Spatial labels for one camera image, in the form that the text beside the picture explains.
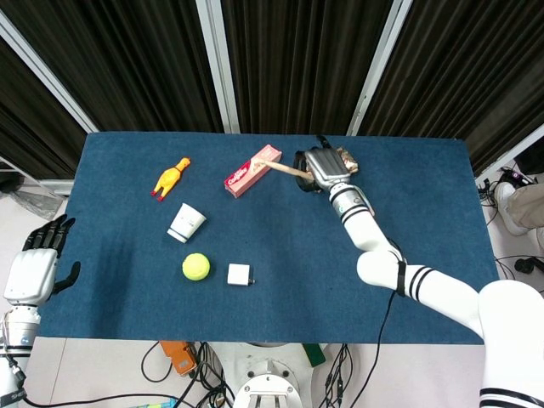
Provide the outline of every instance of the yellow rubber chicken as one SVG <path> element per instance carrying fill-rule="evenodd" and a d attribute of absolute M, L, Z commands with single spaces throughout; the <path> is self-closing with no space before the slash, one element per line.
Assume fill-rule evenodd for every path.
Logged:
<path fill-rule="evenodd" d="M 158 201 L 164 200 L 164 197 L 173 189 L 173 186 L 181 179 L 181 173 L 190 165 L 190 158 L 184 157 L 181 161 L 175 166 L 171 167 L 168 170 L 162 172 L 159 181 L 157 181 L 155 189 L 151 191 L 152 196 L 156 196 L 156 193 L 162 189 L 161 196 L 157 199 Z"/>

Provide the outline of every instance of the toothpaste box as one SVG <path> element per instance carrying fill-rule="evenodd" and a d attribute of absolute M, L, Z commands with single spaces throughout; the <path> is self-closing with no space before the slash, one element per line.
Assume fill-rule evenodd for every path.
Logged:
<path fill-rule="evenodd" d="M 253 163 L 253 160 L 256 158 L 268 160 L 270 162 L 279 162 L 281 152 L 270 144 L 267 144 L 255 156 L 246 161 L 238 170 L 232 173 L 224 181 L 224 188 L 227 191 L 230 191 L 234 197 L 238 198 L 241 196 L 270 170 L 270 167 L 265 166 L 264 164 Z"/>

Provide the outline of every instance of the white paper cup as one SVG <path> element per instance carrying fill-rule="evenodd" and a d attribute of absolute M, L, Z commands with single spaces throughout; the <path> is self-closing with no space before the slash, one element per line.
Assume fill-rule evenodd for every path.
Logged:
<path fill-rule="evenodd" d="M 185 243 L 204 221 L 206 221 L 206 217 L 193 207 L 183 203 L 167 233 L 176 240 Z"/>

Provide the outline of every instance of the shoe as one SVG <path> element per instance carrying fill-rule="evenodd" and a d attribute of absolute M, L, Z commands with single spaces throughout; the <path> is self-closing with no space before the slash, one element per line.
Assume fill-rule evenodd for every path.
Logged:
<path fill-rule="evenodd" d="M 508 199 L 516 192 L 516 189 L 510 183 L 499 183 L 495 188 L 495 201 L 497 210 L 501 214 L 502 220 L 507 227 L 507 230 L 512 235 L 523 235 L 530 231 L 530 228 L 520 227 L 514 223 L 512 217 L 508 213 Z"/>
<path fill-rule="evenodd" d="M 538 241 L 538 245 L 541 246 L 542 251 L 544 251 L 544 227 L 536 229 L 536 240 Z"/>

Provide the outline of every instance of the tennis ball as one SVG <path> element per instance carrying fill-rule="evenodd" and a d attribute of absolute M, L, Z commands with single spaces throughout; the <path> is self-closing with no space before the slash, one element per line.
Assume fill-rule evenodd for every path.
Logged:
<path fill-rule="evenodd" d="M 201 281 L 210 272 L 210 261 L 201 253 L 191 253 L 185 258 L 181 269 L 187 279 Z"/>

